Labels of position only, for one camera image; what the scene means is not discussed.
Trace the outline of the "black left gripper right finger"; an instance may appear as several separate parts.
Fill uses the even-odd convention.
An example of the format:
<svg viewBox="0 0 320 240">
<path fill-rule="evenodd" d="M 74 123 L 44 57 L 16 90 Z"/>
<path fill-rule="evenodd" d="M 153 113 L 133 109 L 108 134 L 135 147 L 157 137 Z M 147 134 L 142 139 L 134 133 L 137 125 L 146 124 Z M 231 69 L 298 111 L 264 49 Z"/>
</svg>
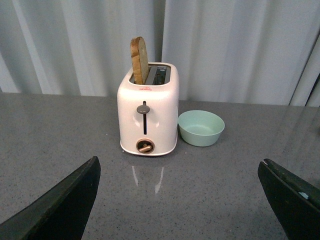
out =
<svg viewBox="0 0 320 240">
<path fill-rule="evenodd" d="M 270 159 L 259 163 L 258 178 L 289 240 L 320 238 L 320 190 Z"/>
</svg>

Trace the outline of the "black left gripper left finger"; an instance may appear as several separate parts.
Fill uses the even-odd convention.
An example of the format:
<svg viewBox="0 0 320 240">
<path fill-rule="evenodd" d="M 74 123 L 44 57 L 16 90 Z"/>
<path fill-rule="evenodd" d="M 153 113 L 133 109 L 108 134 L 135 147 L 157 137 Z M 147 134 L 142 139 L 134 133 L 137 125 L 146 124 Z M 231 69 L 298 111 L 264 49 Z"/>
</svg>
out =
<svg viewBox="0 0 320 240">
<path fill-rule="evenodd" d="M 100 182 L 97 156 L 0 225 L 2 240 L 80 240 Z"/>
</svg>

